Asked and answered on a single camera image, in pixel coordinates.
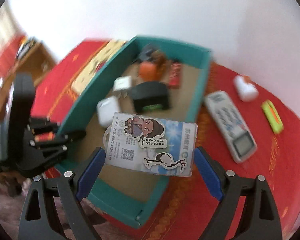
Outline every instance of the blue gripper pad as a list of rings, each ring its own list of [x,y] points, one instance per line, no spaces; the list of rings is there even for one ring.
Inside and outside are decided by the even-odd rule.
[[[105,164],[105,160],[106,152],[104,149],[100,148],[78,181],[77,194],[75,195],[78,201],[81,201],[89,195],[103,165]]]
[[[220,179],[198,148],[194,150],[194,163],[197,166],[210,194],[218,201],[221,201],[224,194],[221,190]]]

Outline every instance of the white and orange object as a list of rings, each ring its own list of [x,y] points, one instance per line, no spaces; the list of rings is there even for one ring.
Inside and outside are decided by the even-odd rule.
[[[234,80],[234,86],[243,102],[250,102],[256,99],[259,92],[256,86],[251,82],[250,77],[237,75]]]

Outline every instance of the id card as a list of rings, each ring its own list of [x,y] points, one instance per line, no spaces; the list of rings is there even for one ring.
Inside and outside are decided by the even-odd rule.
[[[168,176],[192,174],[197,124],[115,113],[104,135],[106,164]]]

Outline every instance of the yellow object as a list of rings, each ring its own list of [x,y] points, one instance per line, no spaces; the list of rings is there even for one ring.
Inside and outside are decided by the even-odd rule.
[[[261,108],[263,109],[273,132],[276,134],[281,133],[283,124],[274,104],[270,100],[266,100],[262,103]]]

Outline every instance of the metal screw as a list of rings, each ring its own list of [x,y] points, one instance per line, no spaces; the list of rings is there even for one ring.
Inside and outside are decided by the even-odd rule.
[[[66,172],[65,172],[65,177],[66,177],[66,178],[69,178],[69,177],[72,176],[72,174],[73,174],[72,171],[66,171]]]
[[[265,176],[263,176],[263,175],[259,175],[259,176],[258,176],[258,180],[260,180],[260,181],[265,181],[266,178],[265,178]]]
[[[229,177],[233,177],[235,175],[234,171],[231,171],[231,170],[227,170],[226,174],[229,176]]]
[[[41,179],[41,176],[40,176],[40,175],[35,176],[35,177],[33,178],[34,181],[39,181],[40,179]]]

